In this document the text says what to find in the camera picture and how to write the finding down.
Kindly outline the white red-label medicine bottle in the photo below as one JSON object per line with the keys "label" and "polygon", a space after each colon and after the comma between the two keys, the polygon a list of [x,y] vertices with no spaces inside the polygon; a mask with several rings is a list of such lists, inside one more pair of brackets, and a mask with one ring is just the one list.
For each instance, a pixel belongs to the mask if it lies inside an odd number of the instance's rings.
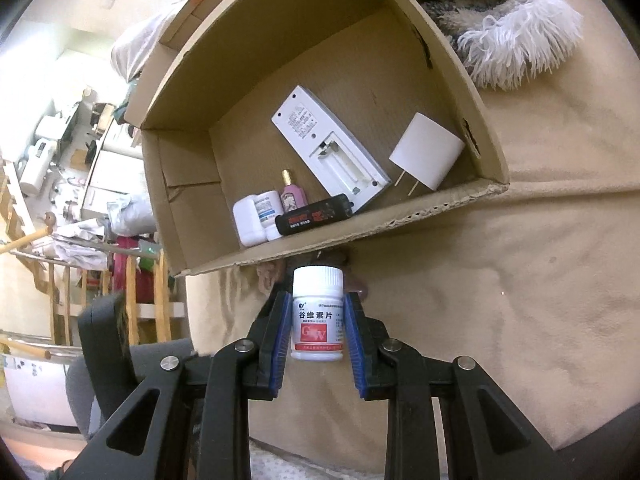
{"label": "white red-label medicine bottle", "polygon": [[291,356],[336,362],[344,352],[344,275],[334,266],[301,266],[293,272]]}

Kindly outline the white blue-label medicine bottle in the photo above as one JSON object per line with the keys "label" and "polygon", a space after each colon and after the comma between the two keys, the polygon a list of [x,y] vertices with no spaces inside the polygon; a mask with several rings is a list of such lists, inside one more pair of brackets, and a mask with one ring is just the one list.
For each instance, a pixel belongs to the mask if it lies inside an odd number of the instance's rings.
{"label": "white blue-label medicine bottle", "polygon": [[280,238],[281,234],[276,226],[276,218],[284,214],[280,194],[277,191],[263,192],[255,195],[253,202],[266,240],[271,242]]}

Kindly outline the wooden chair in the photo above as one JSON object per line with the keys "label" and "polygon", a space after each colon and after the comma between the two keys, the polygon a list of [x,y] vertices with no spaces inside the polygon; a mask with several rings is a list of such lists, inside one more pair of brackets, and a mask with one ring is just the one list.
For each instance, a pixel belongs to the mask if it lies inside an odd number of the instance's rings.
{"label": "wooden chair", "polygon": [[61,235],[50,226],[27,234],[19,226],[6,230],[4,254],[14,255],[34,276],[36,289],[49,298],[51,340],[77,346],[72,319],[96,298],[124,295],[128,339],[165,342],[177,337],[186,303],[177,296],[168,259],[160,245],[134,240],[130,247],[85,240],[79,233]]}

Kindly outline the white plastic bottle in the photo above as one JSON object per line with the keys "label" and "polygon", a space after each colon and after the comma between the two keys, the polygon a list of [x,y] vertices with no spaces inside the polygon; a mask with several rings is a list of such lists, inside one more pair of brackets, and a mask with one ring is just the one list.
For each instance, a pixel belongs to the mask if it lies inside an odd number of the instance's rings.
{"label": "white plastic bottle", "polygon": [[253,247],[267,241],[254,198],[254,195],[241,198],[232,207],[235,229],[243,247]]}

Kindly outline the pink perfume bottle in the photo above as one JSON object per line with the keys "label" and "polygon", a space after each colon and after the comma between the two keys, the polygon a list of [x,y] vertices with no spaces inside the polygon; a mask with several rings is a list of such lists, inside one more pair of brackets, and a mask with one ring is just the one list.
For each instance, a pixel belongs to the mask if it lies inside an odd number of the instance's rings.
{"label": "pink perfume bottle", "polygon": [[284,212],[293,211],[308,205],[304,190],[294,183],[292,174],[287,170],[282,171],[284,187],[281,193],[281,203]]}

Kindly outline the brown cardboard box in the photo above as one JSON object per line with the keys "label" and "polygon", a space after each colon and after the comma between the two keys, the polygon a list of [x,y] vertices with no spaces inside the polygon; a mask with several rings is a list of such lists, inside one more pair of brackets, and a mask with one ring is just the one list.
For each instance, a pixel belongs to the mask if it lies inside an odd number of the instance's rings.
{"label": "brown cardboard box", "polygon": [[[361,240],[504,192],[471,78],[416,0],[189,0],[126,110],[171,269],[193,275]],[[349,219],[241,244],[232,209],[279,191]]]}

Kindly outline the black rectangular lighter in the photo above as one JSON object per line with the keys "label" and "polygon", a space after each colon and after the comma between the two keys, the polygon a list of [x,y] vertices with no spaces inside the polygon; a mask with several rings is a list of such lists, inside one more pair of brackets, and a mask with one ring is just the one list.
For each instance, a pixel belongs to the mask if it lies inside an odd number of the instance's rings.
{"label": "black rectangular lighter", "polygon": [[280,214],[276,228],[282,236],[290,236],[347,220],[353,214],[352,202],[340,194]]}

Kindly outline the white remote control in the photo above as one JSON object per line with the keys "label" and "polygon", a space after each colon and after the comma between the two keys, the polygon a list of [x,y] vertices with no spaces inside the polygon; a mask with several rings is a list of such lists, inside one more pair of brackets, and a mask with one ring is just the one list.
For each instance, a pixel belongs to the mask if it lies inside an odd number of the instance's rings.
{"label": "white remote control", "polygon": [[345,194],[353,211],[390,186],[390,177],[369,151],[306,88],[295,87],[271,121],[326,192]]}

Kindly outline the white charger plug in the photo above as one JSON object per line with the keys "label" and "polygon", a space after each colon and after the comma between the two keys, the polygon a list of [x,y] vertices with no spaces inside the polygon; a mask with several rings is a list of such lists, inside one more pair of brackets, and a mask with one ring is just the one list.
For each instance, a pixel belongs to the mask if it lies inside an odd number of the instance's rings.
{"label": "white charger plug", "polygon": [[414,114],[390,154],[390,161],[401,169],[394,185],[410,174],[414,185],[409,195],[418,184],[437,191],[464,148],[455,134],[421,113]]}

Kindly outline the leopard fur blanket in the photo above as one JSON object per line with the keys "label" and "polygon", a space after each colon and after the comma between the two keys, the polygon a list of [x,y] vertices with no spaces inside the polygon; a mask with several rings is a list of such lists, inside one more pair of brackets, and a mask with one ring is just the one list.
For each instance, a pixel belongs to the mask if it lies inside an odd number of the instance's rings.
{"label": "leopard fur blanket", "polygon": [[416,0],[478,88],[514,90],[561,66],[582,39],[566,0]]}

